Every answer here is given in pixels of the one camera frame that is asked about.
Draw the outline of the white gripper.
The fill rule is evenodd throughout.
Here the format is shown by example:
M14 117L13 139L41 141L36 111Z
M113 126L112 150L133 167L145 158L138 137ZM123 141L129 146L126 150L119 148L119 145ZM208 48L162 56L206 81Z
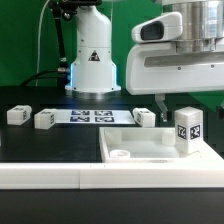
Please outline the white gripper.
M126 89L156 94L167 121L165 93L224 90L224 31L212 19L188 23L181 12L166 12L136 25L126 63Z

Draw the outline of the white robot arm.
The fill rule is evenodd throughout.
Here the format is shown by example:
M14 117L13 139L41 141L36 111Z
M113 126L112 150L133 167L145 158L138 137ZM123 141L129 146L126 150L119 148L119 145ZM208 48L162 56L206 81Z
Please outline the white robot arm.
M224 0L155 0L160 16L136 25L126 62L126 89L153 94L162 113L167 93L224 90ZM102 99L117 92L111 21L96 7L77 9L77 57L70 92Z

